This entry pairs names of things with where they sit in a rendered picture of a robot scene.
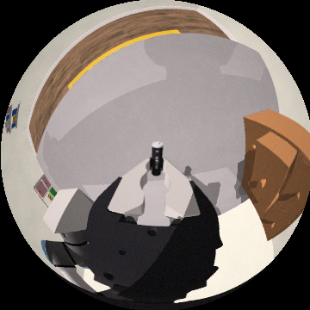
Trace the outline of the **brown wooden chest of drawers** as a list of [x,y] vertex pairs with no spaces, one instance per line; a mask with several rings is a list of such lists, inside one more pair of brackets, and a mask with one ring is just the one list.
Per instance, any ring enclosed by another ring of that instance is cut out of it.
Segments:
[[[273,132],[276,133],[277,135],[279,135],[280,137],[282,137],[283,139],[285,139],[289,144],[291,144],[295,149],[298,150],[298,154],[297,154],[297,158],[295,161],[295,165],[294,165],[294,169],[292,171],[292,174],[288,180],[288,183],[284,189],[284,191],[282,192],[282,194],[277,198],[277,202],[280,202],[282,205],[282,208],[284,210],[284,213],[286,214],[287,220],[288,220],[288,225],[286,227],[284,227],[278,234],[282,233],[284,230],[286,230],[291,224],[293,224],[298,217],[303,213],[304,208],[299,212],[299,214],[293,219],[293,221],[289,222],[288,219],[288,215],[287,212],[281,202],[281,198],[282,195],[284,194],[286,188],[288,187],[290,180],[295,172],[295,167],[297,165],[298,162],[298,158],[299,155],[301,153],[301,155],[306,159],[306,161],[310,164],[310,133],[300,124],[298,124],[297,122],[291,120],[290,118],[288,118],[285,115],[281,115],[275,111],[266,109],[264,111],[260,111],[257,112],[255,114],[252,115],[247,115],[244,117],[244,124],[245,124],[245,120],[251,121],[253,123],[258,124],[259,126],[265,127],[267,129],[269,129],[269,132]],[[250,197],[249,197],[250,198]],[[255,198],[255,196],[254,196]],[[254,200],[253,198],[253,200]],[[250,198],[251,200],[251,198]],[[253,204],[253,200],[251,200],[252,204]],[[276,204],[274,205],[274,207],[276,206]],[[256,209],[255,205],[253,204],[254,208]],[[273,208],[274,208],[273,207]],[[272,209],[273,209],[272,208]],[[264,228],[264,224],[263,224],[263,220],[268,216],[268,214],[272,211],[272,209],[261,219],[260,215],[257,211],[257,214],[262,222],[263,225],[263,229],[265,231]],[[267,234],[265,232],[267,241],[273,239],[275,236],[277,236],[278,234],[274,235],[271,238],[267,238]]]

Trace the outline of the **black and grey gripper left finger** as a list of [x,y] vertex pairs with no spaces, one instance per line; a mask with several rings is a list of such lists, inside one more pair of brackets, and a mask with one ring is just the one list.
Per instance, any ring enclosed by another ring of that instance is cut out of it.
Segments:
[[88,217],[87,227],[82,236],[89,243],[90,237],[99,227],[124,222],[132,216],[136,223],[145,212],[145,194],[147,173],[152,169],[149,157],[135,166],[122,177],[118,177],[95,200]]

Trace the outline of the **black battery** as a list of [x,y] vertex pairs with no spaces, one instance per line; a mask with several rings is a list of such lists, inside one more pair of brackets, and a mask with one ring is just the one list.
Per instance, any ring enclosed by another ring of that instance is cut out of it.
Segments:
[[159,176],[161,174],[161,164],[163,157],[163,143],[153,142],[152,143],[152,174]]

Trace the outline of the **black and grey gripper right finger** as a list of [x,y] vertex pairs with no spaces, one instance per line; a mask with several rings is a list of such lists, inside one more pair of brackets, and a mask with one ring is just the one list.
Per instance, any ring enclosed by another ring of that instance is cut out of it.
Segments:
[[220,224],[211,201],[200,188],[190,181],[177,167],[166,158],[162,158],[164,184],[168,189],[164,199],[164,215],[170,219],[182,220],[182,226],[192,226],[208,234],[221,248]]

